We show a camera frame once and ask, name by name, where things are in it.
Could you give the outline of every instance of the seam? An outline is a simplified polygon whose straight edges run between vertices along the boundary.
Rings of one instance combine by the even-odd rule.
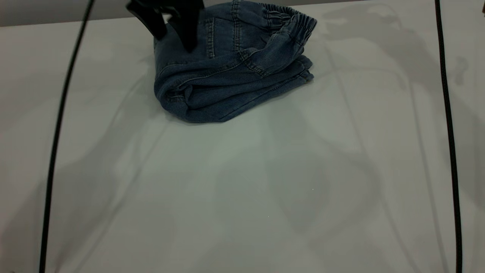
[[[239,51],[241,47],[241,23],[238,17],[240,3],[241,0],[234,0],[231,7],[232,20],[234,21],[234,51]]]
[[[181,63],[181,64],[171,64],[171,65],[167,65],[165,67],[163,67],[160,72],[157,73],[157,76],[155,77],[155,80],[158,79],[160,77],[160,75],[165,71],[165,69],[167,69],[168,67],[173,67],[173,66],[183,66],[183,65],[186,65],[187,63]]]
[[[255,51],[254,53],[252,53],[249,57],[247,57],[245,59],[241,55],[241,51],[239,51],[238,53],[239,53],[239,57],[241,58],[242,62],[244,63],[244,65],[246,65],[246,67],[248,69],[250,69],[251,71],[257,73],[259,76],[264,77],[264,74],[265,74],[264,73],[264,69],[261,68],[260,66],[257,66],[255,63],[251,62],[251,60],[250,60],[250,57],[252,57],[253,54],[255,54],[255,53],[259,52],[259,51],[260,50]]]
[[[219,74],[219,73],[222,73],[222,72],[226,72],[226,71],[232,70],[232,69],[234,69],[234,68],[236,68],[236,67],[240,66],[242,63],[243,63],[243,62],[237,62],[235,65],[229,66],[229,67],[227,67],[227,68],[225,68],[225,69],[218,70],[218,71],[213,72],[213,73],[211,73],[211,74],[208,74],[208,75],[206,75],[206,76],[191,78],[191,79],[188,79],[188,80],[186,80],[186,81],[184,81],[184,82],[182,82],[182,83],[180,83],[180,84],[176,84],[176,85],[174,85],[174,86],[181,86],[181,85],[184,85],[185,83],[187,83],[187,82],[189,82],[189,81],[198,80],[198,79],[205,79],[205,78],[212,77],[212,76],[213,76],[213,75],[215,75],[215,74]],[[161,98],[162,98],[162,93],[161,93],[161,92],[159,92],[159,94],[157,94],[157,99],[159,99],[159,100],[160,100]]]
[[[291,78],[287,79],[286,81],[282,82],[280,85],[278,85],[278,86],[276,86],[276,87],[272,88],[271,90],[268,90],[268,91],[264,92],[263,94],[261,94],[261,95],[259,95],[259,96],[255,97],[254,99],[252,99],[252,100],[250,100],[250,101],[246,102],[245,104],[243,104],[243,105],[239,106],[238,108],[236,108],[236,109],[232,110],[232,111],[231,111],[229,114],[227,114],[227,115],[225,115],[225,116],[223,116],[223,117],[220,117],[219,119],[223,119],[223,118],[225,118],[225,117],[227,117],[227,116],[231,115],[232,113],[236,112],[237,110],[241,109],[242,107],[244,107],[244,106],[246,106],[246,105],[250,104],[251,102],[253,102],[253,101],[255,101],[255,100],[259,99],[260,97],[262,97],[262,96],[264,96],[264,95],[268,94],[269,92],[275,91],[276,89],[279,89],[279,88],[281,88],[281,87],[283,87],[283,86],[287,85],[288,83],[290,83],[290,82],[292,82],[292,81],[296,80],[298,77],[302,77],[303,79],[305,79],[305,80],[306,80],[306,78],[302,76],[302,75],[303,75],[303,73],[306,73],[306,72],[307,72],[307,71],[305,70],[305,71],[301,72],[300,74],[298,74],[298,75],[296,75],[296,76],[293,76],[293,77],[291,77]]]
[[[214,18],[207,19],[204,22],[207,32],[206,54],[209,59],[215,58],[214,54]]]
[[[209,78],[209,77],[211,77],[211,76],[213,76],[213,75],[215,75],[215,74],[219,74],[219,73],[226,72],[226,71],[229,71],[229,70],[231,70],[231,69],[234,69],[234,68],[236,68],[236,67],[240,66],[241,64],[243,64],[243,63],[245,62],[245,60],[246,60],[246,59],[248,59],[248,58],[250,58],[250,57],[251,57],[251,56],[252,56],[254,53],[256,53],[256,51],[255,51],[255,52],[250,53],[250,54],[249,54],[249,55],[248,55],[246,58],[243,58],[243,57],[241,56],[241,53],[239,53],[239,56],[240,56],[240,58],[241,58],[241,59],[240,59],[240,61],[239,61],[239,62],[236,62],[235,64],[232,64],[232,65],[226,65],[226,66],[222,67],[221,69],[219,69],[219,70],[217,70],[217,71],[215,71],[215,72],[209,73],[209,74],[204,75],[204,76],[201,76],[201,77],[190,78],[190,79],[188,79],[188,80],[185,80],[185,81],[181,82],[180,84],[179,84],[179,83],[176,83],[176,84],[173,84],[172,86],[174,86],[174,88],[177,88],[177,87],[180,87],[180,86],[184,85],[185,83],[187,83],[187,82],[189,82],[189,81],[192,81],[192,80],[198,80],[198,79],[205,79],[205,78]],[[166,95],[167,93],[168,93],[168,92],[165,92],[165,94],[163,94],[162,92],[157,92],[157,93],[155,94],[155,97],[156,97],[158,100],[160,100],[160,99],[162,98],[162,95],[164,95],[165,97],[167,97],[167,95]]]

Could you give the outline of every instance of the folded jeans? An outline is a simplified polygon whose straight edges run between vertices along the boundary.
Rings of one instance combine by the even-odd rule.
[[[316,20],[241,0],[205,9],[187,53],[173,27],[155,41],[155,94],[188,122],[223,122],[313,78],[302,55]]]

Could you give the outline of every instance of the jeans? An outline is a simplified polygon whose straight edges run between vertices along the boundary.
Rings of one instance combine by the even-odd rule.
[[[155,41],[155,95],[182,120],[229,120],[313,79],[302,53],[316,23],[289,7],[234,0],[201,12],[191,53],[167,24]]]

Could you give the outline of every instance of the white surface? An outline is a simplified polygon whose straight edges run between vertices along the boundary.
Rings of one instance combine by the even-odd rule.
[[[485,18],[444,0],[464,272],[485,271]],[[298,6],[313,83],[223,124],[153,96],[149,33],[93,21],[68,97],[50,272],[454,272],[434,1]],[[79,23],[0,28],[0,272],[35,272]]]

